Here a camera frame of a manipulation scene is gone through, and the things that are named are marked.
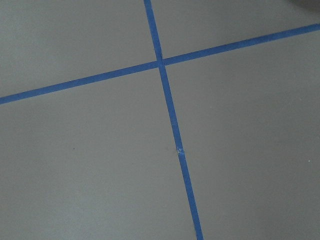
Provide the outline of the long blue tape strip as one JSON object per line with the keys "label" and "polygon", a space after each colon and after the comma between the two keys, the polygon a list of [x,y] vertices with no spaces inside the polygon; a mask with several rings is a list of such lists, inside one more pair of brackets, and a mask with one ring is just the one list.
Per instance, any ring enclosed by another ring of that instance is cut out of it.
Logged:
{"label": "long blue tape strip", "polygon": [[176,115],[176,110],[175,110],[174,100],[173,100],[172,91],[171,91],[169,78],[167,74],[167,69],[166,69],[165,62],[162,55],[162,46],[161,46],[160,37],[157,29],[154,10],[152,7],[152,2],[150,0],[145,0],[143,3],[144,3],[150,35],[153,43],[157,67],[160,74],[162,89],[165,97],[170,125],[171,125],[172,134],[174,138],[176,153],[178,156],[179,165],[180,165],[183,182],[184,182],[184,187],[185,187],[187,200],[189,204],[189,209],[192,217],[195,236],[196,236],[196,239],[203,240],[204,236],[202,232],[202,226],[199,218],[196,198],[193,191],[186,153],[185,153],[183,141],[181,138],[178,118]]}

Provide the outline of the crossing blue tape strip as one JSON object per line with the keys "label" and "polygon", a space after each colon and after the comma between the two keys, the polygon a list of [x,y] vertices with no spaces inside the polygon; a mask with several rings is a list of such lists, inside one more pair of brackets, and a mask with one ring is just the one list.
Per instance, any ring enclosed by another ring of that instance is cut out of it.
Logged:
{"label": "crossing blue tape strip", "polygon": [[[267,42],[272,42],[280,39],[317,32],[319,30],[320,30],[320,25],[318,23],[315,23],[307,26],[302,26],[302,27],[275,32],[267,35],[253,37],[250,39],[227,43],[227,44],[223,44],[215,47],[188,52],[181,55],[167,57],[162,59],[162,62],[165,66],[169,66],[169,65],[182,63],[182,62],[186,62],[194,59],[199,59],[199,58],[203,58],[211,55],[216,55],[224,52],[229,52],[229,51],[233,51],[241,48],[264,44]],[[67,82],[62,82],[62,83],[58,83],[50,86],[45,86],[37,89],[32,89],[24,92],[3,96],[0,98],[0,103],[4,105],[11,102],[16,102],[16,101],[21,101],[24,99],[29,99],[29,98],[33,98],[41,95],[51,94],[54,92],[59,92],[59,91],[63,91],[63,90],[67,90],[75,87],[93,84],[93,83],[97,83],[97,82],[101,82],[101,81],[105,81],[105,80],[109,80],[117,77],[144,72],[144,71],[155,69],[157,67],[158,67],[158,62],[151,61],[151,62],[138,64],[130,67],[125,67],[125,68],[121,68],[121,69],[117,69],[117,70],[113,70],[105,73],[100,73],[97,75],[87,76],[87,77],[83,77],[83,78],[79,78],[79,79],[75,79]]]}

